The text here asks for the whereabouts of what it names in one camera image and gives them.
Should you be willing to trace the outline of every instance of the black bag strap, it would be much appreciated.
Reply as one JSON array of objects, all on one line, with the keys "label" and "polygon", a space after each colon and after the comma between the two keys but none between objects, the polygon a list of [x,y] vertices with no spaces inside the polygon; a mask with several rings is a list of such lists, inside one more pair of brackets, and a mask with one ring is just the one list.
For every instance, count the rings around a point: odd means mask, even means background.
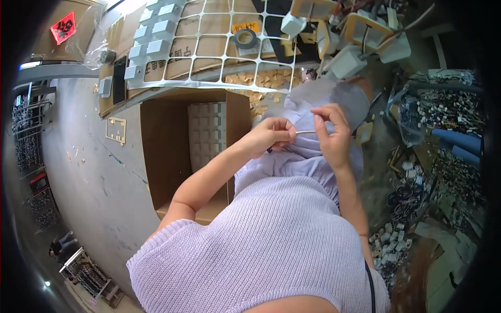
[{"label": "black bag strap", "polygon": [[369,285],[371,286],[371,305],[372,305],[372,313],[376,313],[376,294],[374,293],[374,282],[372,281],[371,270],[365,262],[365,270],[367,271],[367,275],[369,275]]}]

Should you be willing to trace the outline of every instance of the handwritten label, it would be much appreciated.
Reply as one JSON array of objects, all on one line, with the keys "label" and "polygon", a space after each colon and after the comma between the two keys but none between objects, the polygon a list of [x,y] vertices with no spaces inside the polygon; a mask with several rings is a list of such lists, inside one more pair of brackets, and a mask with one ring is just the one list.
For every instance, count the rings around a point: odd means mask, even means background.
[{"label": "handwritten label", "polygon": [[251,31],[254,31],[254,33],[257,34],[257,33],[259,33],[259,22],[248,22],[248,23],[241,23],[241,24],[233,25],[233,27],[231,28],[231,32],[233,34],[235,34],[239,30],[243,30],[246,28],[251,30]]},{"label": "handwritten label", "polygon": [[75,11],[71,11],[68,15],[51,26],[51,33],[58,45],[67,40],[76,32],[77,26],[75,23]]}]

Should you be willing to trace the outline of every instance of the white plastic mesh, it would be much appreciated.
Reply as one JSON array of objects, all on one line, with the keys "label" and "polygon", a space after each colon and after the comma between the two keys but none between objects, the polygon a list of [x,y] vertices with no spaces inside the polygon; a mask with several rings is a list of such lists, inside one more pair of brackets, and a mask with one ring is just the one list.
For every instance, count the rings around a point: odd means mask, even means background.
[{"label": "white plastic mesh", "polygon": [[[189,1],[186,1],[185,4],[187,3],[194,3],[194,2],[198,2],[199,0],[189,0]],[[169,61],[170,59],[191,59],[191,65],[190,65],[190,69],[189,69],[189,74],[188,74],[188,78],[187,79],[183,79],[183,80],[166,80],[164,78],[165,76],[165,71],[167,69],[167,67],[165,67],[163,70],[164,70],[164,73],[162,75],[162,79],[159,80],[159,81],[153,81],[153,82],[145,82],[144,81],[144,75],[141,75],[141,77],[139,79],[137,78],[134,78],[134,79],[129,79],[127,80],[128,81],[128,89],[137,89],[137,88],[151,88],[151,87],[189,87],[189,88],[203,88],[203,89],[208,89],[208,88],[225,88],[225,89],[244,89],[244,90],[252,90],[252,91],[256,91],[256,92],[262,92],[262,93],[268,93],[268,92],[280,92],[280,93],[285,93],[285,94],[288,94],[290,92],[290,90],[292,89],[293,85],[292,83],[290,84],[289,88],[286,89],[286,88],[283,88],[283,89],[272,89],[272,88],[266,88],[266,87],[259,87],[256,85],[256,81],[257,81],[257,76],[258,76],[258,71],[259,70],[262,70],[260,69],[260,65],[261,64],[270,64],[270,65],[273,65],[275,68],[277,68],[278,66],[281,67],[281,68],[291,68],[292,70],[292,77],[294,76],[294,70],[295,69],[295,65],[296,65],[296,53],[297,53],[297,48],[295,47],[294,48],[294,55],[293,55],[293,61],[292,63],[282,63],[282,62],[276,62],[276,61],[269,61],[269,60],[263,60],[261,59],[261,55],[262,55],[262,49],[263,49],[263,42],[265,39],[268,39],[268,40],[284,40],[284,38],[282,37],[274,37],[274,36],[266,36],[264,35],[265,33],[265,25],[266,25],[266,20],[267,20],[267,17],[278,17],[278,18],[283,18],[284,15],[278,15],[278,14],[269,14],[267,12],[267,6],[268,6],[268,0],[265,0],[264,2],[264,11],[261,12],[261,13],[250,13],[250,12],[235,12],[233,10],[234,8],[234,0],[231,0],[231,7],[230,7],[230,10],[229,12],[219,12],[219,13],[213,13],[213,12],[205,12],[205,7],[207,5],[207,0],[204,1],[204,4],[203,4],[203,8],[201,10],[200,13],[198,14],[193,14],[193,15],[189,15],[189,16],[185,16],[185,17],[182,17],[180,18],[179,20],[177,21],[174,21],[176,22],[176,28],[177,28],[177,25],[179,24],[180,21],[182,20],[185,20],[185,19],[192,19],[192,18],[196,18],[198,17],[198,31],[196,34],[193,34],[193,35],[183,35],[183,36],[173,36],[172,38],[173,39],[176,39],[176,38],[196,38],[196,44],[195,44],[195,49],[194,49],[194,53],[193,55],[191,56],[187,56],[187,57],[184,57],[184,56],[175,56],[175,57],[171,57],[169,54],[170,54],[170,50],[171,50],[171,46],[169,47],[168,49],[168,53],[165,54],[165,55],[162,55],[162,56],[156,56],[155,58],[146,58],[144,59],[144,61],[140,62],[140,63],[135,63],[133,61],[131,61],[131,64],[130,64],[130,67],[132,66],[137,66],[139,65],[141,68],[145,68],[147,63],[148,62],[151,62],[151,61],[163,61],[163,60],[167,60]],[[179,1],[175,1],[175,0],[170,0],[170,1],[166,1],[165,3],[163,3],[162,5],[165,6],[165,5],[168,5],[168,4],[171,4],[171,3],[177,3],[179,4]],[[231,57],[231,56],[228,56],[226,53],[228,51],[228,45],[231,45],[233,43],[231,43],[231,38],[233,37],[233,34],[231,33],[231,27],[233,25],[233,16],[235,14],[244,14],[244,15],[255,15],[256,16],[256,19],[259,18],[259,16],[263,16],[263,24],[262,24],[262,27],[263,27],[263,30],[256,34],[257,35],[257,38],[259,39],[258,40],[258,43],[259,43],[259,49],[258,49],[258,56],[254,59],[254,60],[251,60],[249,58],[242,58],[242,57]],[[220,33],[220,34],[202,34],[200,32],[200,26],[201,26],[201,21],[202,21],[202,18],[204,15],[229,15],[229,30],[227,33]],[[211,36],[217,36],[217,37],[224,37],[226,36],[226,44],[225,44],[225,47],[224,47],[224,53],[222,56],[198,56],[196,55],[196,52],[198,51],[198,46],[200,44],[200,39],[201,38],[204,38],[204,37],[211,37]],[[198,60],[198,59],[220,59],[221,60],[221,66],[220,66],[220,70],[219,70],[219,77],[217,79],[217,81],[215,82],[204,82],[204,81],[197,81],[197,80],[192,80],[193,77],[193,65],[195,63],[195,60]],[[245,63],[240,63],[240,65],[248,65],[248,64],[252,64],[254,63],[255,64],[255,70],[254,70],[254,80],[253,80],[253,83],[252,85],[239,85],[239,84],[231,84],[231,83],[225,83],[224,82],[224,78],[225,78],[225,61],[226,60],[230,60],[230,59],[233,59],[233,60],[236,60],[236,61],[245,61]]]}]

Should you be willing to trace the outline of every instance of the tangled wires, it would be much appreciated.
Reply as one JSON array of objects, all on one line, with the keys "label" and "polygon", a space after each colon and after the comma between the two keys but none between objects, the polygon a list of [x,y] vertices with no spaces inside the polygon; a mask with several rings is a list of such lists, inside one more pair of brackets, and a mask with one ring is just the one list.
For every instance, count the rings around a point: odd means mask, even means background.
[{"label": "tangled wires", "polygon": [[416,216],[422,201],[423,190],[422,186],[411,186],[404,183],[388,194],[386,204],[393,207],[390,217],[394,223],[405,225],[411,218]]}]

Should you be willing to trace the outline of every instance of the knit top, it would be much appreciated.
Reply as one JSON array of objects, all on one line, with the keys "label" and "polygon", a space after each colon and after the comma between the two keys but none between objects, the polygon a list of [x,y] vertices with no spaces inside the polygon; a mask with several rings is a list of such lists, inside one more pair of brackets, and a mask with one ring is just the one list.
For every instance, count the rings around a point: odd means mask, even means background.
[{"label": "knit top", "polygon": [[[132,288],[148,313],[238,313],[295,295],[370,312],[361,240],[338,212],[310,177],[260,179],[210,225],[182,219],[146,241],[127,262]],[[370,271],[376,312],[387,312],[385,283]]]}]

